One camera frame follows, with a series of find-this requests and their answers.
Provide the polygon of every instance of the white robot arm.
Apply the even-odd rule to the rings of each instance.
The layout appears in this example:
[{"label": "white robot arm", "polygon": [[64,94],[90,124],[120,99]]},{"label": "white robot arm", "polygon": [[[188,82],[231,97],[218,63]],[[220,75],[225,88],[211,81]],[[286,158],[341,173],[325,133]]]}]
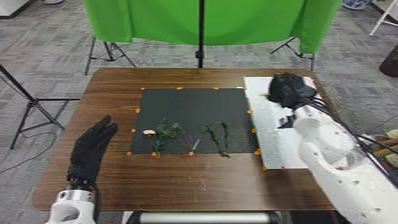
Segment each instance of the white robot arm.
[{"label": "white robot arm", "polygon": [[311,106],[295,110],[295,117],[300,159],[341,215],[355,224],[398,223],[398,190],[350,133]]},{"label": "white robot arm", "polygon": [[58,193],[51,206],[51,215],[46,224],[96,224],[92,193],[88,190],[64,190]]}]

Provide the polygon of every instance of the dark green cloth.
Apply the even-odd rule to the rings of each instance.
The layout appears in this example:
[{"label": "dark green cloth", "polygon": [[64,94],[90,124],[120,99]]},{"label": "dark green cloth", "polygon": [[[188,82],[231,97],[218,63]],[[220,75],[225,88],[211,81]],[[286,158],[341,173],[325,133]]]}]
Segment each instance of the dark green cloth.
[{"label": "dark green cloth", "polygon": [[[206,45],[238,45],[300,38],[314,53],[339,0],[206,0]],[[85,0],[94,36],[197,45],[199,0]]]}]

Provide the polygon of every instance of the white paper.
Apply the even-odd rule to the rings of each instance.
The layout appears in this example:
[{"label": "white paper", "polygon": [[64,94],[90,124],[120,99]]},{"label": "white paper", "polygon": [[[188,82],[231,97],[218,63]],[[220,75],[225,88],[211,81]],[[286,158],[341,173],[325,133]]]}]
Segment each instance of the white paper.
[{"label": "white paper", "polygon": [[[311,78],[303,78],[309,86],[314,87]],[[245,95],[252,110],[252,123],[261,157],[268,169],[302,169],[307,168],[298,157],[300,135],[293,128],[279,129],[280,119],[291,115],[291,109],[268,101],[268,86],[271,77],[245,77]]]}]

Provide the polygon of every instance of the orange clip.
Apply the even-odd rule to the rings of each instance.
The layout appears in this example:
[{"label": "orange clip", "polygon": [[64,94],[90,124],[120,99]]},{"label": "orange clip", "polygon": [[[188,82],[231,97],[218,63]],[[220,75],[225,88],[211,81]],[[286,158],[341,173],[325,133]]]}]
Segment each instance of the orange clip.
[{"label": "orange clip", "polygon": [[254,155],[259,156],[261,155],[261,149],[255,149]]}]

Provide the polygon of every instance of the carpet floor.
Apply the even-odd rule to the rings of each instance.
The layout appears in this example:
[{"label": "carpet floor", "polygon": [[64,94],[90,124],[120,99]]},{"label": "carpet floor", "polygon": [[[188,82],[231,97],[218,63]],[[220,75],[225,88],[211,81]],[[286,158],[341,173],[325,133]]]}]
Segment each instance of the carpet floor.
[{"label": "carpet floor", "polygon": [[[398,43],[398,29],[382,25],[369,37],[380,14],[367,8],[360,12],[339,10],[328,35],[316,54],[314,72],[332,99],[339,115],[351,128],[366,132],[398,114],[398,79],[378,72],[378,65]],[[12,20],[0,20],[0,63],[35,97],[80,97],[90,80],[83,76],[90,44],[90,25],[81,0],[58,6],[35,1]],[[206,47],[209,68],[309,68],[287,49],[270,55],[279,43]],[[103,53],[97,43],[96,54]],[[195,67],[195,47],[136,40],[122,49],[138,67]],[[90,74],[99,67],[128,67],[124,59],[115,63],[94,61]],[[32,193],[60,135],[48,126],[25,133],[10,151],[17,122],[26,100],[0,82],[0,170],[30,158],[48,147],[39,158],[0,174],[0,223],[44,223],[48,213],[32,208]],[[44,104],[49,111],[58,103]],[[76,103],[60,116],[67,124]],[[44,121],[33,111],[28,123]],[[373,132],[398,128],[398,118]],[[101,223],[119,223],[120,213],[103,212]]]}]

